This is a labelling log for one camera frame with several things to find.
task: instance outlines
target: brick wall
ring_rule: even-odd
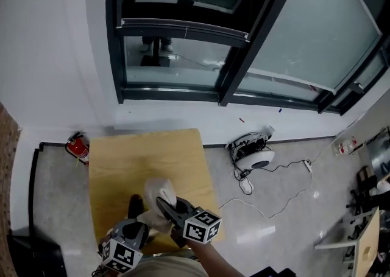
[[[10,231],[10,186],[20,132],[0,103],[0,277],[16,277],[7,244]]]

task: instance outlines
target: bottle with red label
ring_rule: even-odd
[[[354,137],[351,137],[349,139],[346,139],[345,141],[341,142],[340,144],[337,144],[335,146],[335,155],[340,156],[340,155],[349,155],[350,153],[353,152],[357,145],[357,141]]]

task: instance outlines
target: window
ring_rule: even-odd
[[[107,0],[119,102],[345,113],[389,63],[389,0]]]

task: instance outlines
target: red object on wall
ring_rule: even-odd
[[[90,160],[88,155],[90,153],[89,148],[81,140],[83,135],[80,135],[80,132],[72,135],[68,142],[66,143],[65,149],[73,157],[78,158],[82,163],[89,165]]]

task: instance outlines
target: concrete floor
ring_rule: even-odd
[[[226,260],[250,276],[271,266],[290,268],[297,276],[342,276],[341,250],[314,250],[313,244],[346,212],[349,190],[362,166],[359,156],[335,157],[331,139],[270,144],[276,152],[269,165],[314,160],[310,188],[271,220],[241,202],[222,209],[226,240],[214,246]],[[240,198],[265,216],[283,209],[289,198],[305,189],[310,173],[302,164],[275,172],[255,170],[249,176],[252,195],[244,195],[232,176],[224,149],[205,149],[218,203]],[[78,165],[61,147],[46,146],[38,159],[34,222],[40,234],[57,242],[69,277],[90,276],[99,263],[88,198],[87,167]]]

